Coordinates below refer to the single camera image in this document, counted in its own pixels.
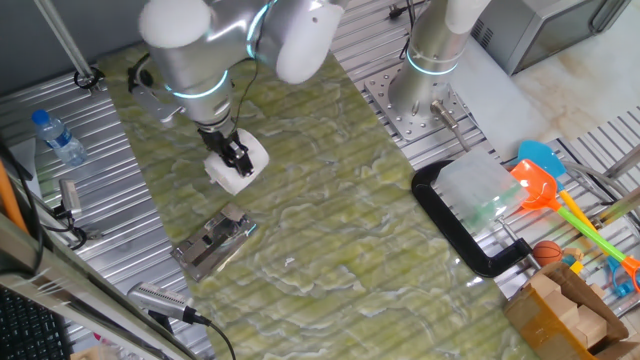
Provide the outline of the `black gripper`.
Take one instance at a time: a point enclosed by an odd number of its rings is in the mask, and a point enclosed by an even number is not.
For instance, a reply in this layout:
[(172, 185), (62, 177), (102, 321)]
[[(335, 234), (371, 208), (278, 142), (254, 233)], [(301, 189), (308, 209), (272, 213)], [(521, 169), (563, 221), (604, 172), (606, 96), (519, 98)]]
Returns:
[(239, 143), (234, 122), (223, 122), (220, 126), (199, 124), (198, 133), (206, 147), (219, 155), (227, 167), (234, 169), (241, 177), (253, 174), (248, 148)]

